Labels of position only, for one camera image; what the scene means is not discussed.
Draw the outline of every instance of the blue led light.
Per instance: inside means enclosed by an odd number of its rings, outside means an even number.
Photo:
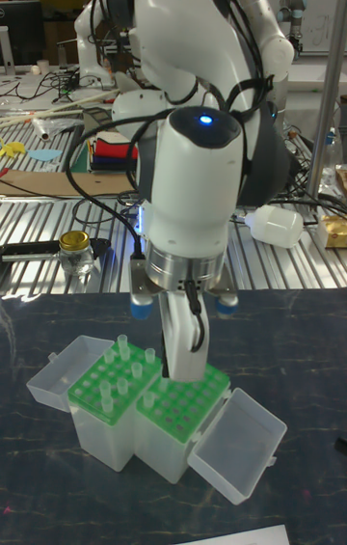
[[[213,123],[213,119],[211,117],[208,117],[207,115],[204,115],[204,116],[200,117],[199,121],[202,124],[212,124]]]

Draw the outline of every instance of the metal pole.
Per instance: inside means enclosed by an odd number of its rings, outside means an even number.
[[[328,131],[332,125],[334,102],[337,95],[343,53],[347,39],[347,0],[337,0],[334,27],[324,79],[322,103],[319,111],[318,129],[309,169],[307,192],[317,197],[324,164],[324,148]]]

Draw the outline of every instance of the blue object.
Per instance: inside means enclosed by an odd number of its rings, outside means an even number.
[[[212,117],[208,117],[206,114],[199,118],[199,121],[201,124],[212,124],[213,119]]]
[[[220,313],[221,315],[233,315],[238,309],[238,304],[230,307],[229,305],[224,305],[223,303],[221,303],[218,298],[216,298],[215,305],[217,313]]]
[[[135,305],[132,301],[130,301],[131,315],[136,320],[146,320],[152,311],[152,307],[152,303],[150,303],[150,305]]]
[[[333,131],[328,131],[326,141],[325,141],[326,147],[328,147],[330,144],[332,144],[333,141],[334,141],[334,132]]]
[[[37,161],[52,161],[52,159],[59,157],[62,152],[62,150],[53,149],[27,150],[29,157]]]

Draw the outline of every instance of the white plastic bottle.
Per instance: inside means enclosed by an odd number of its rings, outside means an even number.
[[[322,183],[335,185],[335,167],[343,163],[342,142],[338,129],[332,129],[327,134],[325,143],[324,168]]]
[[[248,213],[245,224],[251,229],[251,235],[269,245],[288,249],[298,242],[303,228],[303,218],[293,210],[286,210],[265,204],[254,213]]]

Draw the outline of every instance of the computer monitor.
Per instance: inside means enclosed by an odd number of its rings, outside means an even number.
[[[9,27],[15,65],[32,65],[42,58],[45,38],[40,1],[0,1],[0,26]]]

